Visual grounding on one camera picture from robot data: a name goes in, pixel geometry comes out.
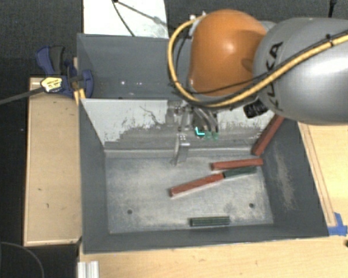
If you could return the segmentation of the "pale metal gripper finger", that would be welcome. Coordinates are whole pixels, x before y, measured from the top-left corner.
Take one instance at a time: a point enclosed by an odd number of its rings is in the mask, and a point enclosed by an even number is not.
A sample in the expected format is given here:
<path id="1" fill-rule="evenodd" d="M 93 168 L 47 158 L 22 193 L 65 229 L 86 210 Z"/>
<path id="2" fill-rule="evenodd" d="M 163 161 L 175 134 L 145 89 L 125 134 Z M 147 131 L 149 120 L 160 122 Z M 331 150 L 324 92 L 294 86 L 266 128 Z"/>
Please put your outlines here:
<path id="1" fill-rule="evenodd" d="M 182 135 L 178 134 L 176 137 L 174 154 L 171 160 L 171 165 L 176 166 L 180 162 L 180 151 L 181 151 Z"/>
<path id="2" fill-rule="evenodd" d="M 179 161 L 185 162 L 189 153 L 190 143 L 183 139 L 179 142 Z"/>

